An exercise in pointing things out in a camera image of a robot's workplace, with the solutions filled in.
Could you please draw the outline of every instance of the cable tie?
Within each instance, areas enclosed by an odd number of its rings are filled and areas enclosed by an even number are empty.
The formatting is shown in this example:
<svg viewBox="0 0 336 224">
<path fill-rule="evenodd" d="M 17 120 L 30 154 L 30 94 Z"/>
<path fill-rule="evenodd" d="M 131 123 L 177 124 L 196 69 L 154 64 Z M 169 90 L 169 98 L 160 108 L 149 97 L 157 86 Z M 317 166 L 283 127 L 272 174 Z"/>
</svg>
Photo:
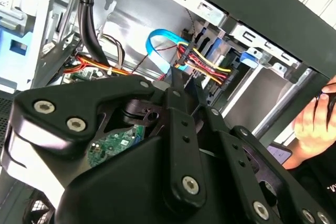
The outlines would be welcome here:
<svg viewBox="0 0 336 224">
<path fill-rule="evenodd" d="M 91 7 L 93 7 L 95 5 L 94 2 L 92 2 L 92 3 L 86 3 L 83 0 L 79 0 L 79 3 L 82 4 L 82 5 L 84 5 L 84 6 L 91 6 Z"/>
</svg>

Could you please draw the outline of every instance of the screw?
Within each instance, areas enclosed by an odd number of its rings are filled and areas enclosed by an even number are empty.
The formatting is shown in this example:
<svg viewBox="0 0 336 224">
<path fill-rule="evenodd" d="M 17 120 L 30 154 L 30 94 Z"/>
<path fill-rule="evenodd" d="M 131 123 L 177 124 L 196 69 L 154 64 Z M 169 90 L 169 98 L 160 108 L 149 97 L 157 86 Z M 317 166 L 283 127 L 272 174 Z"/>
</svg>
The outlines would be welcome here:
<svg viewBox="0 0 336 224">
<path fill-rule="evenodd" d="M 149 85 L 147 82 L 141 81 L 140 82 L 141 86 L 145 87 L 145 88 L 149 88 Z"/>
<path fill-rule="evenodd" d="M 55 106 L 51 102 L 48 102 L 48 101 L 38 101 L 38 102 L 35 102 L 34 109 L 38 113 L 50 114 L 55 111 Z"/>
<path fill-rule="evenodd" d="M 267 208 L 260 202 L 258 201 L 255 201 L 253 203 L 253 207 L 254 207 L 254 210 L 255 212 L 257 213 L 257 215 L 263 219 L 263 220 L 268 220 L 269 218 L 269 213 L 267 211 Z"/>
<path fill-rule="evenodd" d="M 328 218 L 321 212 L 317 212 L 317 216 L 320 218 L 320 220 L 323 222 L 323 224 L 330 224 L 330 221 Z"/>
<path fill-rule="evenodd" d="M 178 93 L 177 91 L 173 91 L 173 94 L 176 95 L 177 97 L 181 97 L 180 93 Z"/>
<path fill-rule="evenodd" d="M 192 195 L 198 194 L 200 190 L 197 181 L 192 177 L 185 176 L 182 179 L 182 184 L 184 189 L 186 189 L 186 191 Z"/>
<path fill-rule="evenodd" d="M 308 212 L 307 210 L 303 209 L 302 210 L 303 215 L 305 216 L 305 218 L 310 222 L 310 223 L 315 223 L 315 219 L 313 217 L 313 215 L 311 215 L 310 212 Z"/>
<path fill-rule="evenodd" d="M 214 113 L 215 115 L 219 115 L 219 112 L 216 109 L 211 109 L 212 113 Z"/>
<path fill-rule="evenodd" d="M 240 132 L 244 135 L 244 136 L 248 136 L 248 133 L 245 129 L 240 129 Z"/>
<path fill-rule="evenodd" d="M 70 118 L 67 121 L 67 126 L 72 131 L 81 132 L 85 130 L 86 123 L 80 118 Z"/>
</svg>

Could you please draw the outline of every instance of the wire bundle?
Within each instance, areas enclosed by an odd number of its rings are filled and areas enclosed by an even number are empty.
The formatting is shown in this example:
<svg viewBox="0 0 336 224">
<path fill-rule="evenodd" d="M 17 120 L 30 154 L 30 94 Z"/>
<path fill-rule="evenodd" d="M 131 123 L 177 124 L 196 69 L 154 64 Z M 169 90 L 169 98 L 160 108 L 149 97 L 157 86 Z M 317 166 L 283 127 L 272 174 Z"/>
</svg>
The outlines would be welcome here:
<svg viewBox="0 0 336 224">
<path fill-rule="evenodd" d="M 96 62 L 96 61 L 94 61 L 94 60 L 92 60 L 88 57 L 85 57 L 85 56 L 77 56 L 76 58 L 80 62 L 80 64 L 78 64 L 76 66 L 73 66 L 71 68 L 66 68 L 64 70 L 64 73 L 76 73 L 78 71 L 83 70 L 86 67 L 96 67 L 96 68 L 99 68 L 100 70 L 104 70 L 104 71 L 112 72 L 112 73 L 117 73 L 117 74 L 122 74 L 124 76 L 127 76 L 127 75 L 131 74 L 131 73 L 125 71 L 125 70 L 121 70 L 121 69 L 118 69 L 118 68 L 114 68 L 114 67 L 111 67 L 111 66 L 101 64 L 101 63 Z"/>
<path fill-rule="evenodd" d="M 81 41 L 95 61 L 109 65 L 96 36 L 93 23 L 93 5 L 93 0 L 79 0 L 78 21 Z"/>
<path fill-rule="evenodd" d="M 106 39 L 108 42 L 114 44 L 118 49 L 118 68 L 121 69 L 125 61 L 125 50 L 123 49 L 121 43 L 112 37 L 111 35 L 103 34 L 102 38 Z"/>
<path fill-rule="evenodd" d="M 179 59 L 181 58 L 181 54 L 185 52 L 187 46 L 188 43 L 178 43 L 177 55 Z M 231 72 L 230 69 L 221 68 L 207 60 L 196 48 L 193 48 L 193 51 L 187 56 L 184 64 L 205 74 L 219 85 L 224 83 L 227 79 L 227 73 Z"/>
</svg>

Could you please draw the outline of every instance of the cable connector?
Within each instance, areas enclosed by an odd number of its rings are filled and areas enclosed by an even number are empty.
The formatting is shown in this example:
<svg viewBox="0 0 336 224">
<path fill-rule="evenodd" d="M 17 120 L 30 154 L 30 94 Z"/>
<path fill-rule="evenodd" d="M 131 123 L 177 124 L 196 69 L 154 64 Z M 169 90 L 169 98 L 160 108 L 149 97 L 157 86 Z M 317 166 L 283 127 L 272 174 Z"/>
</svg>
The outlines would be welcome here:
<svg viewBox="0 0 336 224">
<path fill-rule="evenodd" d="M 196 44 L 194 42 L 190 42 L 188 47 L 185 49 L 184 53 L 181 54 L 180 59 L 177 61 L 178 64 L 181 66 L 184 66 L 184 62 L 188 59 L 189 54 L 193 51 L 195 48 Z"/>
</svg>

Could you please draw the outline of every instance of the blue drive clip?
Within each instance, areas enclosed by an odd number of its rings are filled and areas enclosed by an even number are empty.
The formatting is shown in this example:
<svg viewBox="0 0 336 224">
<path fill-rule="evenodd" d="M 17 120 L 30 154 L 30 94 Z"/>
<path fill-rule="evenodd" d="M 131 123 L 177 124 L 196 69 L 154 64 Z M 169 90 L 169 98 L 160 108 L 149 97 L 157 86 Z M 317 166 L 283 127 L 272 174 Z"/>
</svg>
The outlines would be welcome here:
<svg viewBox="0 0 336 224">
<path fill-rule="evenodd" d="M 247 52 L 243 52 L 241 54 L 240 62 L 245 65 L 248 65 L 250 68 L 253 69 L 257 68 L 257 66 L 259 65 L 258 60 L 254 56 L 248 54 Z"/>
</svg>

